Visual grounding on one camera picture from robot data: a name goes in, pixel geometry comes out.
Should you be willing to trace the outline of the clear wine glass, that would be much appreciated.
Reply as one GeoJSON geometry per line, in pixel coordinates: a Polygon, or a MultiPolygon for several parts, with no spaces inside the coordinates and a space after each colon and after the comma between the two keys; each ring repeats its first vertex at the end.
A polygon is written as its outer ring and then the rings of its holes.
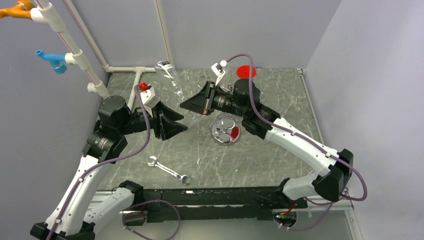
{"type": "Polygon", "coordinates": [[[190,97],[186,81],[180,78],[179,72],[168,60],[160,60],[155,70],[159,76],[159,92],[165,105],[184,116],[182,123],[193,126],[196,120],[194,114],[180,107],[180,104],[190,97]]]}

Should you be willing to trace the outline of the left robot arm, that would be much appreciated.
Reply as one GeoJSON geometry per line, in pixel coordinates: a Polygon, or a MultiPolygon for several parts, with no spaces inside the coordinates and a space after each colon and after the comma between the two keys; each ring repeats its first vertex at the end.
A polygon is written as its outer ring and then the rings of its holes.
{"type": "Polygon", "coordinates": [[[187,130],[184,116],[158,102],[151,112],[146,107],[130,110],[120,95],[103,100],[99,119],[87,139],[79,166],[65,195],[46,221],[35,223],[31,236],[39,240],[93,240],[114,216],[126,209],[139,209],[145,200],[141,185],[126,180],[96,207],[89,205],[100,183],[120,160],[127,146],[126,135],[154,133],[168,140],[187,130]]]}

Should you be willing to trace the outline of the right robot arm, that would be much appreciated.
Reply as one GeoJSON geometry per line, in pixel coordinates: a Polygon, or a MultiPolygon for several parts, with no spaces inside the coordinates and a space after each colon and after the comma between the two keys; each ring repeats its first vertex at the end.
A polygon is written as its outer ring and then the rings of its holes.
{"type": "Polygon", "coordinates": [[[286,178],[275,194],[276,203],[289,207],[295,200],[319,195],[336,202],[352,176],[353,154],[322,145],[293,127],[279,113],[260,102],[260,90],[248,79],[238,79],[232,92],[206,81],[199,93],[180,103],[180,108],[208,116],[214,111],[242,117],[250,134],[275,143],[307,163],[314,172],[304,177],[286,178]]]}

